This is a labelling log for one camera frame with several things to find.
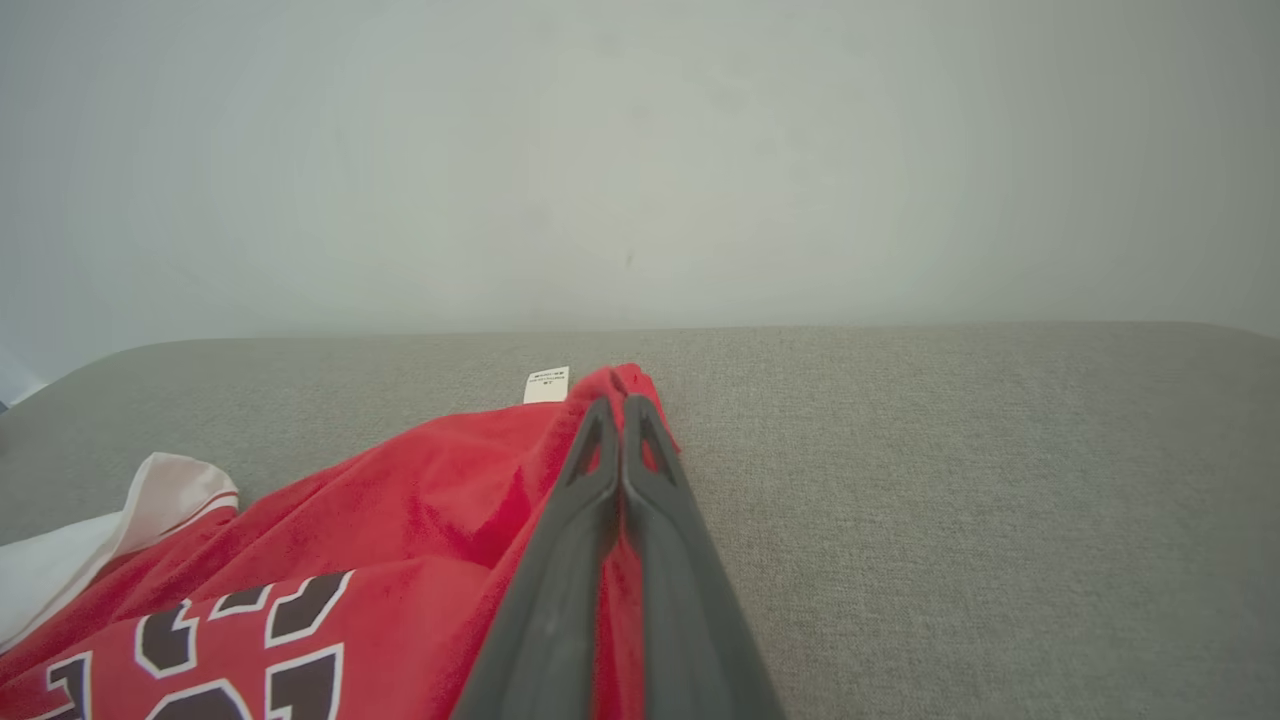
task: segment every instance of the red jersey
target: red jersey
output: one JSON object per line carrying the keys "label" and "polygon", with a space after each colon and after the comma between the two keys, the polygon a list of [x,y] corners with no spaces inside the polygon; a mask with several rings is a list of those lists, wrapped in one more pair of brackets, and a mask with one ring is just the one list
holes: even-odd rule
{"label": "red jersey", "polygon": [[[652,380],[431,420],[113,561],[0,656],[0,717],[447,717],[577,427]],[[605,560],[595,710],[643,715],[640,565]]]}

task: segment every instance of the black number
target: black number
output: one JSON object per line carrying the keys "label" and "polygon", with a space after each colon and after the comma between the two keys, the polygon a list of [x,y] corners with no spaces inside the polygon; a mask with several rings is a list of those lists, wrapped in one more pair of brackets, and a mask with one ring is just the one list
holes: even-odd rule
{"label": "black number", "polygon": [[260,585],[223,596],[221,600],[214,603],[214,609],[209,612],[209,619],[214,620],[241,612],[256,612],[262,609],[266,596],[270,592],[271,585]]}
{"label": "black number", "polygon": [[266,647],[284,644],[315,633],[347,589],[351,571],[320,575],[302,583],[298,592],[278,598],[266,619]]}
{"label": "black number", "polygon": [[[280,646],[312,635],[347,589],[351,574],[334,573],[310,578],[298,592],[279,597],[266,616],[266,647]],[[271,585],[250,588],[224,596],[209,612],[209,619],[237,612],[253,612],[266,605]],[[187,618],[191,601],[148,615],[138,621],[133,659],[156,678],[166,678],[196,666],[198,618]],[[266,669],[268,720],[333,720],[342,693],[343,644],[296,657]],[[56,720],[90,720],[90,655],[76,656],[49,669],[49,687],[61,685],[72,698],[59,710]],[[251,720],[244,698],[229,680],[220,679],[165,696],[147,720]]]}
{"label": "black number", "polygon": [[92,660],[93,652],[90,651],[49,666],[49,673],[45,675],[46,687],[51,691],[58,688],[65,691],[70,705],[59,707],[54,715],[44,717],[47,720],[90,720],[90,707],[93,703],[88,702],[84,696],[88,693],[86,678],[88,678],[88,666]]}
{"label": "black number", "polygon": [[266,669],[268,720],[330,720],[342,687],[342,646]]}
{"label": "black number", "polygon": [[200,620],[187,618],[191,601],[147,615],[138,621],[133,659],[156,678],[168,678],[196,666],[196,629]]}
{"label": "black number", "polygon": [[166,694],[147,720],[253,720],[244,698],[227,680]]}

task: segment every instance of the white fabric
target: white fabric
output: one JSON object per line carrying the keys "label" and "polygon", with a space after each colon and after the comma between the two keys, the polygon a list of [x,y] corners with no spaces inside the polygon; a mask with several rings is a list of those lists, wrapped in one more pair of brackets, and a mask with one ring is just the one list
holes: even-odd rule
{"label": "white fabric", "polygon": [[150,547],[216,507],[239,507],[227,473],[156,452],[133,475],[123,511],[0,547],[0,652],[65,607],[113,559]]}

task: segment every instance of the gray fabric surface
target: gray fabric surface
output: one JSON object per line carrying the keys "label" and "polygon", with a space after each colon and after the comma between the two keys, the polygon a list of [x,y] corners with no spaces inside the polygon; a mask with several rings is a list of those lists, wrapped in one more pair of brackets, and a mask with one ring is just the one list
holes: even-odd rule
{"label": "gray fabric surface", "polygon": [[1210,325],[145,347],[0,415],[0,542],[155,450],[256,498],[627,360],[792,717],[1280,716],[1280,341]]}

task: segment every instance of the white clothing tag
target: white clothing tag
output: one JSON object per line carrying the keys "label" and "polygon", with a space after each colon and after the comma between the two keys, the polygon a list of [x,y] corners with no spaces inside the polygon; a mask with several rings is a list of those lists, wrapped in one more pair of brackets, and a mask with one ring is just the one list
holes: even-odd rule
{"label": "white clothing tag", "polygon": [[530,402],[561,402],[568,397],[568,365],[531,373],[525,382],[525,405]]}

